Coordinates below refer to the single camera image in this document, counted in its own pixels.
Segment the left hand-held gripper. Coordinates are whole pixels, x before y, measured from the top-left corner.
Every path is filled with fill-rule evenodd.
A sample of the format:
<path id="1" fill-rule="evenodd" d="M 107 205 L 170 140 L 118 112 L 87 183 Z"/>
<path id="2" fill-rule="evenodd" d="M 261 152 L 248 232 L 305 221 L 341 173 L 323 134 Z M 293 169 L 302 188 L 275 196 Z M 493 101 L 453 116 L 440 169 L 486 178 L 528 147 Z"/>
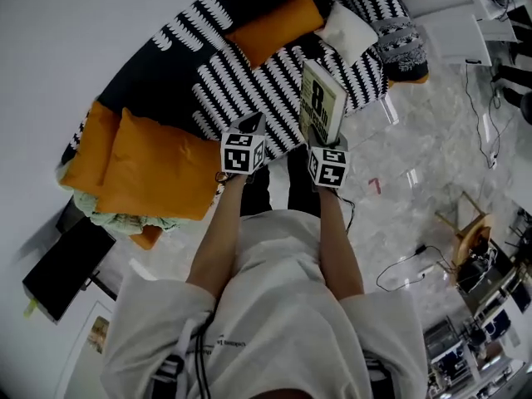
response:
<path id="1" fill-rule="evenodd" d="M 252 175 L 264 164 L 265 129 L 266 115 L 260 111 L 231 123 L 222 135 L 220 184 L 236 175 Z"/>

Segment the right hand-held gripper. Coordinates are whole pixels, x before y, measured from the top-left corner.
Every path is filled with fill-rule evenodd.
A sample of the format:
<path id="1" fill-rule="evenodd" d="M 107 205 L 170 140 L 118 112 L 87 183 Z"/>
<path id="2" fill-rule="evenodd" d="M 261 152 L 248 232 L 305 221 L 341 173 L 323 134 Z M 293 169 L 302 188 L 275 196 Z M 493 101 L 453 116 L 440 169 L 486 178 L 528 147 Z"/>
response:
<path id="1" fill-rule="evenodd" d="M 343 134 L 337 136 L 331 149 L 323 143 L 315 131 L 308 131 L 308 172 L 313 183 L 319 187 L 340 189 L 349 170 L 348 142 Z"/>

